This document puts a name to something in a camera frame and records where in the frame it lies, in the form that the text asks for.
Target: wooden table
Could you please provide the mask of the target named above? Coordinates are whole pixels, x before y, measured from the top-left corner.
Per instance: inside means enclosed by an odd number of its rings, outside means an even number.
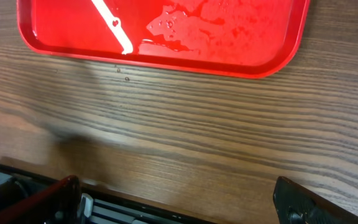
[[[358,215],[358,1],[245,80],[39,55],[0,0],[0,163],[219,223],[278,223],[284,175]]]

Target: wooden surface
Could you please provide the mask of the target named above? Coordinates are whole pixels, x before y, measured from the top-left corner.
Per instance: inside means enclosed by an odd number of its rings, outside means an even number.
[[[219,223],[278,223],[284,175],[358,215],[358,1],[312,0],[297,55],[263,80],[39,55],[15,4],[0,0],[0,163]]]

